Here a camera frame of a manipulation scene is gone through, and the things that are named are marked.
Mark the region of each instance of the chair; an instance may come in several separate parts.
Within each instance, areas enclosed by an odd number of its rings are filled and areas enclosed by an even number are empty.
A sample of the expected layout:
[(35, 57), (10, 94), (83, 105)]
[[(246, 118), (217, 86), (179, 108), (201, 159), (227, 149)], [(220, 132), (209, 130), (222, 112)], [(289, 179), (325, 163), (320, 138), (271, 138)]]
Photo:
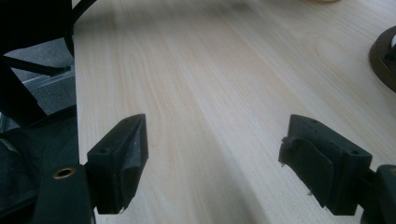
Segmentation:
[(0, 112), (21, 127), (47, 115), (10, 67), (41, 69), (46, 74), (61, 71), (3, 55), (64, 37), (70, 27), (71, 12), (71, 0), (3, 0), (0, 3)]

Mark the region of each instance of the wooden table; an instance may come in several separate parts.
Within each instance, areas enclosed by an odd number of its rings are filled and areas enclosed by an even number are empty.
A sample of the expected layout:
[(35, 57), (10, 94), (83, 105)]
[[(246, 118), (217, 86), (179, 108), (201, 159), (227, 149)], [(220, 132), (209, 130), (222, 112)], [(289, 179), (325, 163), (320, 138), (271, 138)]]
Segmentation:
[(359, 223), (320, 208), (277, 161), (290, 114), (396, 163), (396, 94), (368, 52), (394, 0), (100, 0), (76, 26), (80, 160), (118, 121), (148, 120), (149, 159), (98, 223)]

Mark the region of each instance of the black plastic bracket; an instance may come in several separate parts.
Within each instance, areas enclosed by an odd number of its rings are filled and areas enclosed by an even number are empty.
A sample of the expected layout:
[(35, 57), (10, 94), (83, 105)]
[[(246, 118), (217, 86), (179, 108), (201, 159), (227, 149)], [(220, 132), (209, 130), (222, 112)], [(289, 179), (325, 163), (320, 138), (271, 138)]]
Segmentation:
[(145, 115), (120, 121), (88, 152), (88, 162), (59, 167), (40, 181), (33, 223), (94, 223), (135, 196), (149, 158)]
[(396, 171), (396, 166), (381, 166), (374, 173), (370, 153), (303, 116), (291, 115), (288, 136), (282, 141), (279, 161), (299, 176), (320, 206), (337, 216), (353, 216), (360, 204), (366, 217), (374, 218), (368, 223), (395, 216), (396, 172), (389, 170)]

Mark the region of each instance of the wood grain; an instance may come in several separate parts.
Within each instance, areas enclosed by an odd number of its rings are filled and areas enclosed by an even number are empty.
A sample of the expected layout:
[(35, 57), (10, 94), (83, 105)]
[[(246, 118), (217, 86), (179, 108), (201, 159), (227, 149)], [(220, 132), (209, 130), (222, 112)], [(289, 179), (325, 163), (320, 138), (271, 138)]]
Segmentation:
[(98, 223), (359, 223), (319, 207), (277, 162), (290, 114), (396, 163), (396, 95), (368, 52), (393, 0), (101, 0), (76, 25), (80, 160), (145, 113), (130, 207)]

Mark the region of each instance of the black chair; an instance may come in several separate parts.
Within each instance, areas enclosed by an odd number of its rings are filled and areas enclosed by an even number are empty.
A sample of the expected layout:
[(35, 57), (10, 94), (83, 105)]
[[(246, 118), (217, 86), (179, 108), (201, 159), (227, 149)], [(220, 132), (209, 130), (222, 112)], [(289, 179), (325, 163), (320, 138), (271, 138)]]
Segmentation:
[(28, 63), (4, 54), (63, 37), (68, 50), (74, 55), (74, 23), (94, 2), (82, 0), (72, 8), (71, 0), (0, 0), (0, 113), (21, 127), (47, 116), (11, 67), (48, 76), (70, 68)]

